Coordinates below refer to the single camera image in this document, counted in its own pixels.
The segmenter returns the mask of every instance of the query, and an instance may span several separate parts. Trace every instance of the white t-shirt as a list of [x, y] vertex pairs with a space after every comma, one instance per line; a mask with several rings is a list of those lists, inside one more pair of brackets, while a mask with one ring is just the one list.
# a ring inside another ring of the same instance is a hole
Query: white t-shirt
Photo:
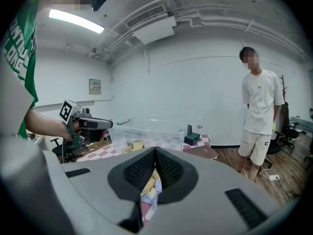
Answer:
[[284, 104], [283, 90], [275, 73], [262, 70], [258, 76], [248, 74], [242, 83], [243, 103], [249, 104], [244, 129], [271, 135], [274, 105]]

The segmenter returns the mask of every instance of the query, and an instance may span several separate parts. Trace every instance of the fluorescent light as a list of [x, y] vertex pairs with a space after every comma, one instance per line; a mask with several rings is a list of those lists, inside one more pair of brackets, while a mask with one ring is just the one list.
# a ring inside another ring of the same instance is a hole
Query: fluorescent light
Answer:
[[97, 25], [93, 22], [90, 22], [84, 18], [77, 17], [73, 14], [70, 14], [70, 13], [67, 13], [64, 11], [60, 11], [60, 10], [50, 10], [49, 17], [79, 25], [81, 27], [90, 29], [90, 30], [97, 32], [99, 34], [104, 30], [104, 27], [102, 27], [102, 26], [99, 26], [99, 25]]

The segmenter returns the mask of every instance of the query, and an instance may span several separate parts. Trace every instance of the white shorts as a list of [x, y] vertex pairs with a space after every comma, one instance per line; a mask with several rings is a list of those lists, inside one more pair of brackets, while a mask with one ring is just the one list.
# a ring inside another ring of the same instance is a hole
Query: white shorts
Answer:
[[238, 151], [239, 155], [248, 157], [252, 153], [250, 157], [251, 161], [255, 165], [261, 166], [268, 152], [271, 136], [272, 135], [256, 134], [244, 130]]

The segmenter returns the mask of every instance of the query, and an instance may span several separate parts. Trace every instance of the man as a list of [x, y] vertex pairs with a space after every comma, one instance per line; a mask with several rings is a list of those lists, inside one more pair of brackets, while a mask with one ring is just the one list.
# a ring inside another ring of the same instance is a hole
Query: man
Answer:
[[264, 162], [273, 122], [279, 106], [284, 104], [284, 98], [278, 77], [260, 68], [259, 55], [253, 48], [244, 47], [239, 57], [250, 74], [242, 82], [243, 103], [248, 106], [248, 112], [238, 151], [241, 158], [237, 170], [240, 173], [250, 157], [253, 164], [249, 179], [253, 181]]
[[[7, 60], [14, 75], [34, 97], [18, 132], [24, 139], [27, 139], [26, 129], [36, 134], [72, 139], [62, 121], [45, 117], [33, 109], [38, 101], [34, 83], [37, 51], [36, 17], [37, 13], [47, 8], [77, 9], [85, 1], [87, 0], [28, 0], [19, 10], [1, 42], [0, 58]], [[73, 129], [79, 130], [78, 121], [74, 122]]]

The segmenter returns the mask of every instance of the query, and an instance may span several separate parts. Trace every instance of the black chair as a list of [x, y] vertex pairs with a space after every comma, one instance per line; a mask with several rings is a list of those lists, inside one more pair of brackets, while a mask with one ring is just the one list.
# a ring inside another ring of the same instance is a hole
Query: black chair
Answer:
[[[282, 146], [278, 144], [278, 139], [283, 138], [285, 135], [279, 131], [275, 131], [275, 133], [277, 134], [277, 136], [275, 139], [270, 140], [268, 152], [266, 155], [272, 155], [282, 150]], [[265, 157], [264, 163], [268, 164], [268, 169], [271, 169], [273, 166], [272, 162], [270, 162], [266, 157]]]
[[[55, 139], [52, 139], [50, 140], [50, 142], [55, 142], [56, 143], [56, 147], [52, 149], [52, 152], [57, 155], [57, 157], [60, 157], [62, 156], [62, 145], [59, 145], [58, 143], [58, 139], [59, 138], [55, 138]], [[63, 144], [63, 154], [64, 154], [64, 162], [62, 161], [62, 163], [67, 163], [69, 161], [71, 162], [74, 162], [73, 159], [75, 158], [80, 158], [82, 157], [83, 155], [75, 155], [73, 153], [73, 150], [72, 149], [69, 149], [68, 147], [71, 146], [73, 143], [71, 141], [65, 141], [64, 144]]]
[[294, 144], [291, 143], [292, 139], [296, 139], [300, 133], [296, 131], [296, 126], [299, 124], [297, 122], [292, 122], [292, 125], [289, 123], [289, 109], [288, 109], [288, 103], [285, 102], [285, 105], [283, 106], [285, 110], [285, 117], [283, 120], [283, 130], [282, 133], [285, 135], [283, 138], [281, 138], [279, 141], [282, 143], [282, 145], [287, 145], [291, 151], [294, 150]]
[[[313, 120], [313, 109], [312, 108], [310, 108], [310, 117]], [[309, 157], [305, 157], [305, 159], [304, 159], [304, 161], [306, 161], [306, 160], [309, 161], [309, 164], [305, 170], [308, 170], [313, 165], [313, 138], [312, 138], [311, 145], [310, 145], [310, 153], [311, 153], [311, 155]]]

